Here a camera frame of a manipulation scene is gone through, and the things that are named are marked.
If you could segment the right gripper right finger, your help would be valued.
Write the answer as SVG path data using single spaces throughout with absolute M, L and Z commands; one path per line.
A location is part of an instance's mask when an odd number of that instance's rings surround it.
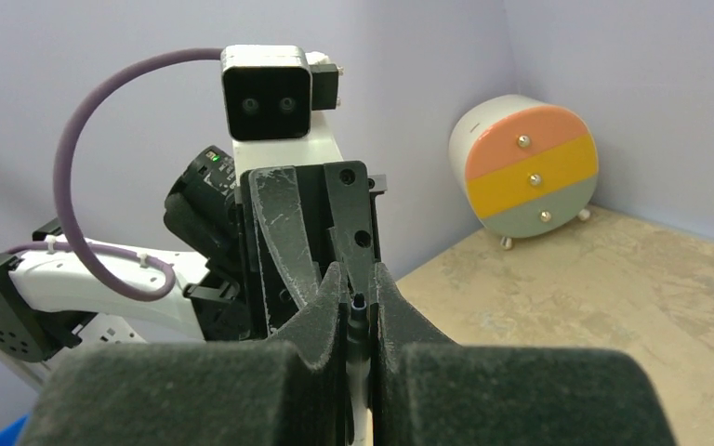
M 606 348 L 463 346 L 374 266 L 377 445 L 672 445 L 655 388 Z

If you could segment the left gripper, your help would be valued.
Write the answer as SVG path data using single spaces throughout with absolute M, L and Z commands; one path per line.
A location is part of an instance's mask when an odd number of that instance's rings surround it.
M 253 336 L 272 335 L 316 297 L 337 263 L 350 303 L 373 302 L 370 284 L 381 260 L 377 197 L 386 176 L 358 161 L 263 167 L 240 176 L 238 222 L 244 296 Z

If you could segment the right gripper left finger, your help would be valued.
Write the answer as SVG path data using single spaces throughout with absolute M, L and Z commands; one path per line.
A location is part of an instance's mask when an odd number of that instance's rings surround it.
M 342 445 L 341 300 L 312 301 L 261 341 L 78 348 L 49 377 L 22 445 Z

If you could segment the white pen black end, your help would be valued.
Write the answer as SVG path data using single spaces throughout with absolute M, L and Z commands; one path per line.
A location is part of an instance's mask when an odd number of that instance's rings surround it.
M 350 404 L 347 445 L 365 445 L 367 439 L 372 345 L 368 316 L 365 297 L 355 295 L 347 325 L 346 373 Z

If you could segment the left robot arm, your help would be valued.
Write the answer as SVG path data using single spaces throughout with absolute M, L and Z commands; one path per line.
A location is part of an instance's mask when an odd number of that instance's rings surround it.
M 386 188 L 360 162 L 247 168 L 209 147 L 165 198 L 165 225 L 185 250 L 71 241 L 54 220 L 0 253 L 0 350 L 41 363 L 137 342 L 131 320 L 196 340 L 264 338 L 312 301 L 334 262 L 366 291 Z

